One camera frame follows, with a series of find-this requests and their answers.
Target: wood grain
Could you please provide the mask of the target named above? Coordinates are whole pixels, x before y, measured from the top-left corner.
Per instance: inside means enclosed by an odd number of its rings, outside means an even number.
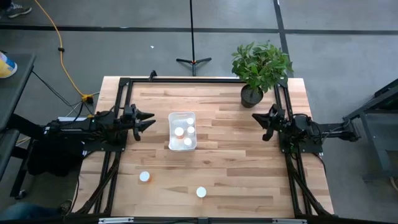
[[[115,101],[119,77],[104,77],[97,111]],[[251,118],[266,113],[275,102],[274,91],[252,109],[240,104],[243,84],[135,83],[131,103],[155,114],[157,121],[135,142],[131,133],[122,154],[112,215],[154,217],[293,217],[284,155],[275,135],[262,141],[264,130]],[[294,113],[310,114],[304,82],[289,79]],[[192,111],[197,117],[198,146],[192,152],[168,149],[168,115]],[[74,210],[89,198],[100,179],[104,153],[93,153],[81,167]],[[309,188],[333,212],[320,161],[304,154]],[[147,170],[152,180],[139,182]],[[196,189],[207,189],[205,198]],[[302,205],[302,194],[298,192]]]

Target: clear plastic container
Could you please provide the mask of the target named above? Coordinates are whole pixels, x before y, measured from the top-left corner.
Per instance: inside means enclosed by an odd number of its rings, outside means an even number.
[[[189,125],[187,120],[193,119],[193,124]],[[195,150],[197,146],[197,132],[195,126],[195,114],[193,112],[176,112],[169,114],[169,125],[170,125],[170,143],[169,149],[173,151],[192,151]],[[188,134],[188,128],[194,127],[195,132]],[[182,128],[184,130],[183,137],[178,138],[175,134],[177,128]],[[185,138],[190,138],[192,143],[190,146],[184,143]]]

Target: green leaves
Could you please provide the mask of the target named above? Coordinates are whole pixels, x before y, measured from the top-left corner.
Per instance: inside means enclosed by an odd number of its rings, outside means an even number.
[[[253,90],[266,92],[279,80],[287,78],[286,71],[293,72],[289,56],[269,43],[240,45],[231,54],[232,72],[244,80]]]

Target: person's foot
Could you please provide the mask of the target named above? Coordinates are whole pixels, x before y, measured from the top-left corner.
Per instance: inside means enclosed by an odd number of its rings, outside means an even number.
[[[31,10],[32,10],[31,7],[25,8],[20,4],[15,4],[12,2],[11,6],[8,7],[8,9],[6,9],[6,15],[8,16],[8,18],[12,19],[20,15],[26,15],[30,13]]]
[[[68,214],[70,208],[72,207],[72,200],[68,199],[64,202],[62,202],[58,208],[57,211],[59,212],[59,214],[61,215],[66,215]]]

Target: gray floor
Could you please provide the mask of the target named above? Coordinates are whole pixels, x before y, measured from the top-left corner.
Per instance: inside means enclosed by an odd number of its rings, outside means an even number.
[[[46,24],[47,18],[32,1],[31,15],[0,23]],[[40,0],[59,25],[120,27],[189,27],[185,0]],[[286,29],[396,30],[395,0],[280,0]],[[271,0],[194,1],[196,27],[275,29]],[[85,93],[100,89],[105,75],[190,76],[190,68],[175,58],[191,57],[190,34],[185,32],[62,32],[65,65]],[[280,46],[278,34],[196,33],[196,57],[213,60],[198,76],[233,76],[231,52],[252,41]],[[287,35],[295,70],[307,87],[315,121],[339,122],[366,102],[380,87],[398,77],[396,35]],[[51,31],[0,30],[0,49],[37,54],[35,71],[69,101],[78,95],[63,74],[58,39]],[[67,114],[67,108],[36,77],[31,77],[17,113],[36,123]],[[378,168],[366,138],[356,143],[329,139],[325,143],[328,183],[335,213],[342,217],[398,222],[398,192],[388,180],[364,183],[361,176]],[[13,160],[5,179],[18,167]],[[56,206],[70,198],[77,172],[66,178],[29,177],[27,201]],[[7,195],[9,181],[0,183],[0,209],[14,203]]]

